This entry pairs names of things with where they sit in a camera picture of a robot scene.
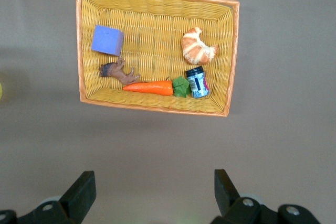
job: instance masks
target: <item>screw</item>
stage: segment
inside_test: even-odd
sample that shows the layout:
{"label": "screw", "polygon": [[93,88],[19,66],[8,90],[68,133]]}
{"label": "screw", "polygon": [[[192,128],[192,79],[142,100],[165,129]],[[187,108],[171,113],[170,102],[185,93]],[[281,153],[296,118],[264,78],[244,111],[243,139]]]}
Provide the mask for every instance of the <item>screw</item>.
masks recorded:
{"label": "screw", "polygon": [[42,211],[48,211],[52,208],[52,204],[47,204],[42,208]]}
{"label": "screw", "polygon": [[6,214],[2,214],[2,215],[0,215],[0,221],[2,221],[2,220],[4,220],[4,219],[6,219]]}
{"label": "screw", "polygon": [[286,210],[287,210],[287,212],[289,212],[291,215],[299,215],[300,214],[300,212],[299,212],[299,210],[297,209],[297,208],[295,208],[295,207],[292,207],[292,206],[289,206],[289,207],[286,207]]}
{"label": "screw", "polygon": [[250,200],[250,199],[244,199],[244,200],[243,200],[243,203],[244,203],[244,205],[247,206],[247,207],[252,207],[252,206],[254,206],[253,201]]}

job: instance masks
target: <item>croissant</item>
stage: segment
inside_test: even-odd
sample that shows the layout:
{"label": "croissant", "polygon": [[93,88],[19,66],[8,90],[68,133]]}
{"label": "croissant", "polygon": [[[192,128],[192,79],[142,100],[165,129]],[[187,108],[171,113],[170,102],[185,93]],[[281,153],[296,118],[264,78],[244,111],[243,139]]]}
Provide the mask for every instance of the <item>croissant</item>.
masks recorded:
{"label": "croissant", "polygon": [[193,65],[205,65],[217,55],[218,45],[208,47],[200,40],[202,29],[194,27],[187,31],[181,40],[183,56]]}

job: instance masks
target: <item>blue box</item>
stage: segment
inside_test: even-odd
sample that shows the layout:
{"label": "blue box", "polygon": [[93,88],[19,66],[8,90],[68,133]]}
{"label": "blue box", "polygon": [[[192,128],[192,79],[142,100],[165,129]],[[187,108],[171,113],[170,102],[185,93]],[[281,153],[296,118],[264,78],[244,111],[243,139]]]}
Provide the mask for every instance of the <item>blue box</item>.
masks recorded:
{"label": "blue box", "polygon": [[96,25],[92,50],[105,54],[120,56],[124,33],[118,29]]}

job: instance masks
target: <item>basket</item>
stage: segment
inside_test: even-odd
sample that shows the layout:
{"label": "basket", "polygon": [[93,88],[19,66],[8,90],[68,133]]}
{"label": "basket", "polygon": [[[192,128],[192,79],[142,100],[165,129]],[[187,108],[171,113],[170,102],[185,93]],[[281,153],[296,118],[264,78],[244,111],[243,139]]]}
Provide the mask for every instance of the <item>basket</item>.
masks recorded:
{"label": "basket", "polygon": [[[76,0],[80,100],[117,108],[227,116],[233,91],[238,43],[239,2],[235,0]],[[193,27],[201,40],[218,44],[218,54],[204,65],[211,93],[203,98],[123,91],[115,78],[102,78],[99,67],[117,57],[91,50],[96,25],[124,34],[123,70],[135,68],[140,81],[185,77],[197,66],[184,59],[181,38]]]}

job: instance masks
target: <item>gray table surface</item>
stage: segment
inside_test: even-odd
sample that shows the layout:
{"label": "gray table surface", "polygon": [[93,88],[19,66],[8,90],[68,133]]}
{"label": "gray table surface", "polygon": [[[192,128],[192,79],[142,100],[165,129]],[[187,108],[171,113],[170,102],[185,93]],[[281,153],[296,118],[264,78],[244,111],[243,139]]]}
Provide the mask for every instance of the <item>gray table surface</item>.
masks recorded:
{"label": "gray table surface", "polygon": [[81,103],[75,0],[0,0],[11,94],[0,104],[0,209],[26,214],[94,170],[84,223],[210,223],[224,168],[271,209],[299,204],[334,223],[336,0],[239,1],[231,110],[217,118]]}

